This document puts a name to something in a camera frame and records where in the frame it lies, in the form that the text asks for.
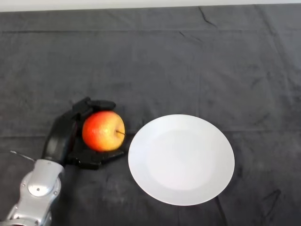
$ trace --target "red apple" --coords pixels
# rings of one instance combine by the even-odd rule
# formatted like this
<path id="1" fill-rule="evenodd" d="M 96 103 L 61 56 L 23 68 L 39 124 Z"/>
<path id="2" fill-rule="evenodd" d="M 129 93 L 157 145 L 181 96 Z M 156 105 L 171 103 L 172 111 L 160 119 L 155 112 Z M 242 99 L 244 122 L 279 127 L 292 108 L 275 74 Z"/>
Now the red apple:
<path id="1" fill-rule="evenodd" d="M 98 152 L 113 151 L 122 145 L 125 126 L 122 118 L 112 111 L 92 114 L 84 123 L 83 140 Z"/>

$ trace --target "white plate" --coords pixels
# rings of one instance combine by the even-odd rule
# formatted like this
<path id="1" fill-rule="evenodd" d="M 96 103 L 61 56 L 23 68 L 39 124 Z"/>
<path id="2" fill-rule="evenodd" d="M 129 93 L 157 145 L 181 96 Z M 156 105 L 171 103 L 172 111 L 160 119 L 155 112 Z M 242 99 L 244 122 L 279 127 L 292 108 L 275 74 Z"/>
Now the white plate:
<path id="1" fill-rule="evenodd" d="M 128 164 L 150 196 L 173 205 L 206 202 L 222 192 L 234 171 L 226 137 L 211 123 L 190 115 L 167 115 L 134 137 Z"/>

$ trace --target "gray fabric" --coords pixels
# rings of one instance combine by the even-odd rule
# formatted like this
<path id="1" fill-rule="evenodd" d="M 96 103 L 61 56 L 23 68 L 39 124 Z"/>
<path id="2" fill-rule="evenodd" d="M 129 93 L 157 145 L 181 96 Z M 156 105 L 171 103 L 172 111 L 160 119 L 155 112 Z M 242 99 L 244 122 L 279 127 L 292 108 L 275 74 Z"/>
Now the gray fabric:
<path id="1" fill-rule="evenodd" d="M 53 119 L 85 96 L 115 101 L 130 133 L 162 115 L 195 115 L 233 147 L 234 175 L 219 199 L 161 203 L 138 187 L 125 157 L 99 171 L 67 167 L 54 225 L 299 225 L 300 11 L 269 5 L 1 13 L 0 149 L 39 158 Z M 31 168 L 0 155 L 0 218 Z"/>

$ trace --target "cable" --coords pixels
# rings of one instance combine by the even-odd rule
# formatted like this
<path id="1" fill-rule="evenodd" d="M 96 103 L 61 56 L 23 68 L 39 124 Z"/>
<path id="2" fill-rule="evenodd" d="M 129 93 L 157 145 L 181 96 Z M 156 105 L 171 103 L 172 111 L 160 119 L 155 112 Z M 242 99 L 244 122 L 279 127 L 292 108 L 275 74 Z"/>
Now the cable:
<path id="1" fill-rule="evenodd" d="M 31 157 L 28 157 L 28 156 L 26 156 L 26 155 L 24 155 L 24 154 L 21 154 L 21 153 L 19 153 L 19 152 L 12 151 L 12 150 L 9 150 L 9 151 L 6 151 L 6 152 L 0 152 L 0 153 L 12 153 L 12 154 L 19 155 L 19 156 L 21 156 L 21 157 L 23 157 L 23 158 L 25 158 L 25 159 L 27 159 L 27 160 L 30 160 L 30 161 L 33 161 L 33 162 L 36 161 L 35 159 L 33 159 L 33 158 L 31 158 Z"/>

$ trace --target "robotic hand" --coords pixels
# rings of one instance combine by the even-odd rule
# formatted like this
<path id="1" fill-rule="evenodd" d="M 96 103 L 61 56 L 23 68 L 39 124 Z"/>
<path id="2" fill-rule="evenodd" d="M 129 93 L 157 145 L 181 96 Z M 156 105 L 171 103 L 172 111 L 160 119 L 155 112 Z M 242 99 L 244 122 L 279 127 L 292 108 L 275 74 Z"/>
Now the robotic hand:
<path id="1" fill-rule="evenodd" d="M 81 139 L 85 119 L 98 111 L 113 110 L 115 106 L 111 101 L 91 101 L 87 97 L 55 120 L 42 158 L 22 180 L 20 199 L 1 226 L 49 226 L 51 208 L 60 194 L 66 164 L 96 170 L 105 161 L 124 154 L 121 150 L 96 153 L 85 148 Z"/>

